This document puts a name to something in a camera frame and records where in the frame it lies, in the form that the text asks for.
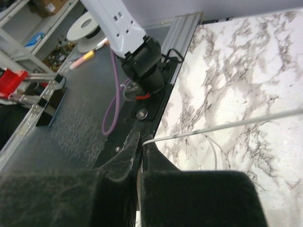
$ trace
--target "black textured surface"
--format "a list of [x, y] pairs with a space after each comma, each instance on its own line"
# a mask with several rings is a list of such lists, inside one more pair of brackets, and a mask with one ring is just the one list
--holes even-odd
[[136, 133], [99, 169], [0, 176], [0, 226], [132, 227], [137, 195], [131, 171], [139, 142]]
[[266, 227], [251, 180], [241, 172], [144, 172], [142, 227]]
[[[168, 31], [169, 26], [146, 29], [146, 32], [160, 43], [163, 43]], [[121, 64], [117, 63], [120, 83], [124, 83], [127, 77]], [[113, 150], [104, 149], [107, 136], [101, 131], [104, 114], [115, 96], [109, 46], [96, 51], [92, 59], [75, 70], [70, 70], [65, 77], [68, 91], [51, 126], [31, 129], [17, 146], [2, 172], [93, 168], [99, 155], [104, 158], [101, 160], [102, 165], [117, 154], [115, 147]], [[121, 95], [121, 106], [123, 104], [124, 98]], [[115, 105], [109, 112], [106, 129], [113, 121], [114, 112]], [[124, 125], [117, 126], [116, 130], [123, 131]]]
[[149, 143], [143, 147], [143, 171], [180, 171], [159, 150], [156, 143]]
[[0, 149], [4, 147], [27, 112], [28, 109], [20, 105], [0, 106]]
[[99, 170], [0, 176], [0, 226], [89, 226]]

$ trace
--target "yellow marker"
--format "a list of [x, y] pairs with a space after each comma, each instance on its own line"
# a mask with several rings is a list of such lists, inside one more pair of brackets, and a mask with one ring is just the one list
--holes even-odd
[[85, 55], [83, 55], [78, 60], [76, 60], [73, 64], [71, 64], [70, 69], [73, 70], [74, 68], [81, 65], [83, 62], [91, 59], [94, 55], [95, 55], [94, 51], [87, 52]]

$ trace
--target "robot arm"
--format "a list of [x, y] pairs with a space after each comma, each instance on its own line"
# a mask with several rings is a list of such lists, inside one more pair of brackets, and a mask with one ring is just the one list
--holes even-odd
[[81, 0], [107, 36], [111, 49], [120, 58], [134, 53], [146, 32], [134, 20], [121, 0]]
[[161, 46], [137, 24], [122, 0], [81, 0], [107, 36], [125, 74], [145, 92], [163, 88]]

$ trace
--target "marble surface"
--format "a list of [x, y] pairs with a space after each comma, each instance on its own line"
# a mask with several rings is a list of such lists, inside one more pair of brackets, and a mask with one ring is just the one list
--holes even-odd
[[[197, 27], [156, 137], [301, 107], [302, 25], [303, 10], [295, 10]], [[271, 227], [303, 226], [302, 120], [207, 134], [218, 170], [230, 169], [229, 160], [254, 182]], [[157, 145], [181, 170], [214, 170], [203, 135]]]

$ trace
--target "tape roll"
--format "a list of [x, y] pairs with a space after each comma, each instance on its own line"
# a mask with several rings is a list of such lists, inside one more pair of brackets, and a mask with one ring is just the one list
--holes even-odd
[[77, 42], [85, 36], [93, 33], [98, 24], [89, 12], [83, 14], [69, 29], [66, 38], [71, 42]]
[[105, 39], [106, 39], [106, 36], [102, 30], [100, 30], [97, 35], [95, 35], [94, 37], [92, 37], [90, 39], [84, 37], [84, 38], [80, 39], [78, 42], [78, 45], [77, 45], [78, 51], [81, 53], [86, 53], [88, 51], [91, 51], [91, 50], [95, 49], [96, 46], [100, 42], [104, 41]]
[[79, 52], [86, 53], [106, 39], [102, 29], [89, 12], [83, 14], [69, 29], [66, 38], [77, 44]]

